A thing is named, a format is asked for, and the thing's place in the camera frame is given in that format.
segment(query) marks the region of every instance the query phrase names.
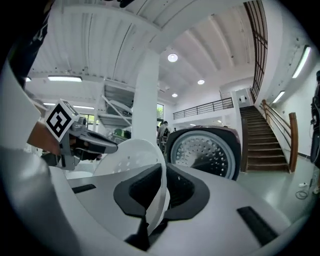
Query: wooden stair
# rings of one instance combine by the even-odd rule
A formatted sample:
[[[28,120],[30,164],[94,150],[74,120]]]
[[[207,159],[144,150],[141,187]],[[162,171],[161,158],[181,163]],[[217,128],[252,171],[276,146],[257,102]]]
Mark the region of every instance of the wooden stair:
[[[280,144],[255,106],[240,108],[248,127],[247,171],[285,171],[288,163]]]

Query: person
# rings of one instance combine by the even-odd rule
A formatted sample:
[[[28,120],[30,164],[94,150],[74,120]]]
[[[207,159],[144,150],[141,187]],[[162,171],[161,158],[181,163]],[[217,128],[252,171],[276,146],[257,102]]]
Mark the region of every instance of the person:
[[[164,121],[160,127],[159,127],[159,131],[158,131],[158,135],[157,135],[157,138],[158,138],[158,141],[159,141],[159,148],[161,150],[161,152],[163,153],[164,152],[164,144],[163,144],[163,138],[165,136],[165,133],[168,134],[168,122],[167,121]]]

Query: ceiling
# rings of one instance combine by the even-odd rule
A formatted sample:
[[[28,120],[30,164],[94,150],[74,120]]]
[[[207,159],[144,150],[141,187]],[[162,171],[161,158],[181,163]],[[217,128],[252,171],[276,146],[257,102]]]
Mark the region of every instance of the ceiling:
[[[168,61],[171,53],[177,54],[177,62]],[[253,34],[244,6],[209,15],[161,53],[159,96],[170,101],[173,93],[183,94],[188,87],[198,86],[200,79],[205,80],[204,86],[215,86],[214,73],[254,62]]]
[[[225,5],[237,2],[242,1],[227,0]],[[158,98],[176,103],[172,94],[182,94],[199,79],[204,79],[206,86],[214,86],[210,77],[215,72],[254,63],[253,36],[244,6],[223,7],[227,10],[212,14],[223,9],[213,8],[215,5],[204,0],[135,0],[120,9],[116,0],[56,0],[26,89],[43,102],[63,98],[94,106],[99,97],[97,87],[104,85],[109,100],[131,107],[145,49],[158,46],[156,51],[162,52]],[[179,23],[179,19],[185,22],[176,26],[177,32],[199,17],[200,22],[179,36],[170,31],[175,26],[169,25]],[[171,44],[160,50],[171,38]],[[168,61],[170,53],[178,55],[177,62]],[[47,79],[58,74],[82,76],[83,82]],[[99,110],[105,108],[102,100]]]

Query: gray floor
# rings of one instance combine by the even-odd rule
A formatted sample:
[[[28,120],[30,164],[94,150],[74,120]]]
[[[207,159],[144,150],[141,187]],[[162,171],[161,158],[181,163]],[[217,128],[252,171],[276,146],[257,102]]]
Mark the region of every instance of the gray floor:
[[[291,223],[304,215],[308,215],[319,196],[312,193],[318,180],[319,170],[314,168],[310,160],[298,156],[294,173],[280,171],[252,171],[240,173],[237,182],[256,196],[263,198],[272,207],[281,211]],[[296,192],[306,191],[309,187],[301,188],[300,183],[313,185],[306,199],[298,199]]]

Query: ceiling light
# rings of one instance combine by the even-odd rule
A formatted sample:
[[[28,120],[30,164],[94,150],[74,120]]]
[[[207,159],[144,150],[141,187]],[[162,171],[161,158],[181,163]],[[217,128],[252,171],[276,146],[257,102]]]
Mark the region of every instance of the ceiling light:
[[[299,61],[298,67],[296,68],[292,78],[297,78],[297,76],[299,76],[301,70],[303,69],[304,65],[306,64],[306,61],[308,59],[309,53],[311,51],[311,47],[310,46],[305,46],[304,47],[304,51],[302,54],[302,57]]]
[[[176,62],[178,60],[178,56],[175,53],[171,53],[168,56],[168,61],[170,62]]]
[[[82,82],[81,76],[75,75],[49,75],[48,79],[50,81],[59,81],[59,82]]]
[[[92,106],[73,106],[74,108],[78,108],[78,109],[87,109],[87,110],[94,110],[95,108]]]
[[[284,90],[280,91],[279,95],[275,98],[275,100],[272,103],[276,103],[284,94],[285,94]]]

